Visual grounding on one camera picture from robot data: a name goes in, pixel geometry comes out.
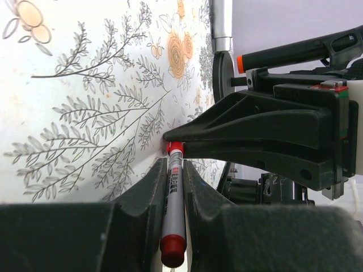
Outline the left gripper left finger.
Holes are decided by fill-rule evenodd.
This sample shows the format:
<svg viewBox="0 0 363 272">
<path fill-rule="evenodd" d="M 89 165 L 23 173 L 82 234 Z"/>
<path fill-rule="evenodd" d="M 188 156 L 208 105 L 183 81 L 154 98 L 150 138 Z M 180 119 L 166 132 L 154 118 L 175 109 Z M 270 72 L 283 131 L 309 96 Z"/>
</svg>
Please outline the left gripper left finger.
<svg viewBox="0 0 363 272">
<path fill-rule="evenodd" d="M 167 160 L 111 202 L 1 206 L 2 271 L 161 271 Z"/>
</svg>

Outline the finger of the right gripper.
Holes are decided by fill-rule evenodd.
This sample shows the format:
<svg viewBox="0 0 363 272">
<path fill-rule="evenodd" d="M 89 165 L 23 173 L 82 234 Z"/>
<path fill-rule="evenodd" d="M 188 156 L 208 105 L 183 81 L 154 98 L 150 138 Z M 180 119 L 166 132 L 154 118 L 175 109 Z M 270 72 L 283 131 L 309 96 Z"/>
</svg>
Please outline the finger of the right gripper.
<svg viewBox="0 0 363 272">
<path fill-rule="evenodd" d="M 332 112 L 323 106 L 235 92 L 194 120 L 164 133 L 169 142 L 283 142 L 319 149 L 335 136 Z"/>
<path fill-rule="evenodd" d="M 337 167 L 329 148 L 313 149 L 278 142 L 187 142 L 184 157 L 216 159 L 262 169 L 312 190 L 336 183 Z"/>
</svg>

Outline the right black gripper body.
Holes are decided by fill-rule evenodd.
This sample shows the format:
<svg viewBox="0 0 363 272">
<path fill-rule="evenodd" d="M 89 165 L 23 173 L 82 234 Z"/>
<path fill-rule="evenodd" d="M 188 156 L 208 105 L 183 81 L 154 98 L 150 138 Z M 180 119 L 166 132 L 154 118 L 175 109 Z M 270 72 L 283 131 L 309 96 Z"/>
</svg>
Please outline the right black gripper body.
<svg viewBox="0 0 363 272">
<path fill-rule="evenodd" d="M 337 181 L 316 191 L 331 200 L 341 197 L 345 182 L 355 173 L 358 125 L 358 105 L 350 101 L 346 81 L 333 75 L 271 74 L 267 68 L 248 70 L 246 78 L 246 91 L 253 94 L 323 106 L 332 112 L 335 136 L 321 148 L 329 148 L 334 155 Z"/>
</svg>

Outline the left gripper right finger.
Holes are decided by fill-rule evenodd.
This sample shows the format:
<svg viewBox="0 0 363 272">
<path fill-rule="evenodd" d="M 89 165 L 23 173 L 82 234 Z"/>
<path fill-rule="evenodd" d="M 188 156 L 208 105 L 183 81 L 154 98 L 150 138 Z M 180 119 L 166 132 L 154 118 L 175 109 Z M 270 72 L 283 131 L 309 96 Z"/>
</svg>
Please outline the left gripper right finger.
<svg viewBox="0 0 363 272">
<path fill-rule="evenodd" d="M 189 271 L 361 271 L 362 228 L 343 209 L 236 205 L 183 165 Z"/>
</svg>

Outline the red capped whiteboard marker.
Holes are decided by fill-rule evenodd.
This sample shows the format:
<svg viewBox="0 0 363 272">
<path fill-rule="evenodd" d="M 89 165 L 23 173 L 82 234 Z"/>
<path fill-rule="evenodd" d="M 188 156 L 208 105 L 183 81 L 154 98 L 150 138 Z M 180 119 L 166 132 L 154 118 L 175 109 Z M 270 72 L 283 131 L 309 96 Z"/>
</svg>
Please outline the red capped whiteboard marker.
<svg viewBox="0 0 363 272">
<path fill-rule="evenodd" d="M 160 241 L 162 264 L 170 268 L 181 266 L 184 262 L 186 247 L 183 153 L 173 150 L 169 156 Z"/>
</svg>

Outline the red marker cap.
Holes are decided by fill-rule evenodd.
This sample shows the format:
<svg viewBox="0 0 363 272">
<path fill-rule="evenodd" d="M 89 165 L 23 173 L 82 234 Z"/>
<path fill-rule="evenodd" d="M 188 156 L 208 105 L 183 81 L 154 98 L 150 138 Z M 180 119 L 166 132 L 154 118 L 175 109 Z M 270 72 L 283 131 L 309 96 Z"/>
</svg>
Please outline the red marker cap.
<svg viewBox="0 0 363 272">
<path fill-rule="evenodd" d="M 184 158 L 184 146 L 182 142 L 167 142 L 166 152 L 169 157 L 178 154 L 180 158 Z"/>
</svg>

